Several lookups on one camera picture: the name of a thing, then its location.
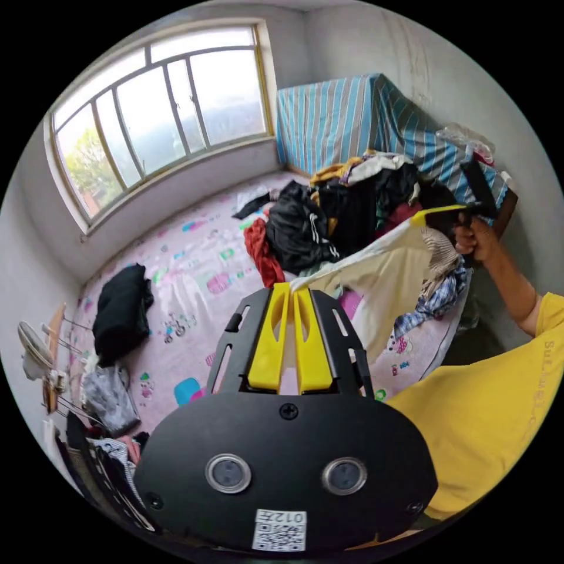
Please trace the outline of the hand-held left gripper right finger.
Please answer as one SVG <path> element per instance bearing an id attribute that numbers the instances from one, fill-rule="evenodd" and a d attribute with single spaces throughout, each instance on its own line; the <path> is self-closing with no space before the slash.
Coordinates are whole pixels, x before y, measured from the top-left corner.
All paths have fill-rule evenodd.
<path id="1" fill-rule="evenodd" d="M 298 393 L 328 391 L 332 373 L 308 288 L 294 293 L 294 329 Z"/>

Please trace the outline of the person's right hand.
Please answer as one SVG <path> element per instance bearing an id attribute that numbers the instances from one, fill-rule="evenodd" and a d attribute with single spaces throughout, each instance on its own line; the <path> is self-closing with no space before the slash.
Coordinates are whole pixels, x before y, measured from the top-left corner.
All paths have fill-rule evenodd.
<path id="1" fill-rule="evenodd" d="M 479 217 L 471 217 L 469 223 L 463 221 L 454 227 L 455 248 L 459 254 L 469 257 L 483 265 L 495 254 L 499 240 L 493 228 Z"/>

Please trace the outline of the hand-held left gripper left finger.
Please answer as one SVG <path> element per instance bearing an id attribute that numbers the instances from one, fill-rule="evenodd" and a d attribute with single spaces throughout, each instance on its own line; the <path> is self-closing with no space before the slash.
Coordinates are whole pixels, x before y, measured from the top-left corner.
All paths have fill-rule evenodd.
<path id="1" fill-rule="evenodd" d="M 248 372 L 248 383 L 254 390 L 280 392 L 289 303 L 290 284 L 275 284 Z"/>

